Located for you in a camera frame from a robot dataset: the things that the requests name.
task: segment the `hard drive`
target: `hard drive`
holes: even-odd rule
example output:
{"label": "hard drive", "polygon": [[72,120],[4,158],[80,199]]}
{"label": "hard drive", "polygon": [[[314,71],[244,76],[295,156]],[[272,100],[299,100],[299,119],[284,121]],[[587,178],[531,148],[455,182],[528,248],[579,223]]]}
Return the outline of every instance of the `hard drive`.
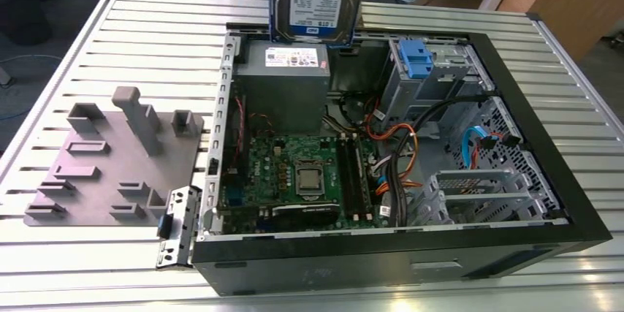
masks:
{"label": "hard drive", "polygon": [[351,45],[360,0],[271,0],[271,40]]}

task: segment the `slatted metal table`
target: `slatted metal table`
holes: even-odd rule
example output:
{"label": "slatted metal table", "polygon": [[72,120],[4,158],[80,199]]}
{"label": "slatted metal table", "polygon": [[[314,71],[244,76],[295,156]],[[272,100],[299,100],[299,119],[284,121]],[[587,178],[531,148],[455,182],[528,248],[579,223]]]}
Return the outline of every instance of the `slatted metal table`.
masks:
{"label": "slatted metal table", "polygon": [[[222,298],[196,272],[154,270],[146,227],[27,227],[23,212],[62,146],[76,102],[114,108],[135,85],[158,111],[211,125],[226,22],[266,23],[267,0],[100,0],[0,160],[0,309],[152,311],[620,311],[624,309],[624,128],[548,29],[523,14],[363,6],[364,27],[487,33],[614,240],[499,280]],[[203,186],[210,131],[194,184]]]}

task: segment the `blue drive latch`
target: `blue drive latch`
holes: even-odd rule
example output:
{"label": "blue drive latch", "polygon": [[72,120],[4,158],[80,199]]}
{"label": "blue drive latch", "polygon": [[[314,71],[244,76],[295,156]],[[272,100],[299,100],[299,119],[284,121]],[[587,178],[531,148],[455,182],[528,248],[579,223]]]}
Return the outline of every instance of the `blue drive latch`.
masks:
{"label": "blue drive latch", "polygon": [[415,80],[428,78],[434,69],[434,54],[428,51],[423,40],[400,40],[399,55],[408,67],[410,78]]}

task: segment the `metal bracket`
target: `metal bracket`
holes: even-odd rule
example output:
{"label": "metal bracket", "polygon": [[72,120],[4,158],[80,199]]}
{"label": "metal bracket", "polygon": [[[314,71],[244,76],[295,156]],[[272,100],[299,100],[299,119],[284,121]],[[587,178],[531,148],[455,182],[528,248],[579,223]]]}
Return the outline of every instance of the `metal bracket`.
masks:
{"label": "metal bracket", "polygon": [[198,211],[202,190],[186,186],[170,193],[167,213],[158,224],[158,236],[162,238],[156,269],[192,268],[191,249],[195,243]]}

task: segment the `floor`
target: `floor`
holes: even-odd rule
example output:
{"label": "floor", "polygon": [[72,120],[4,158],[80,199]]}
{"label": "floor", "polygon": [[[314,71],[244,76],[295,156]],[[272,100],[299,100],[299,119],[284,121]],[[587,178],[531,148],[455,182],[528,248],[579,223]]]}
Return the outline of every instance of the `floor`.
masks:
{"label": "floor", "polygon": [[[20,47],[0,35],[0,61],[24,54],[64,56],[82,25],[99,0],[50,0],[43,4],[54,27],[54,38],[34,47]],[[0,152],[6,150],[20,128],[26,113],[42,93],[55,72],[58,61],[52,58],[24,58],[2,64],[4,70],[16,78],[15,85],[0,89]],[[598,43],[580,67],[616,115],[624,119],[624,50],[615,51],[606,42]]]}

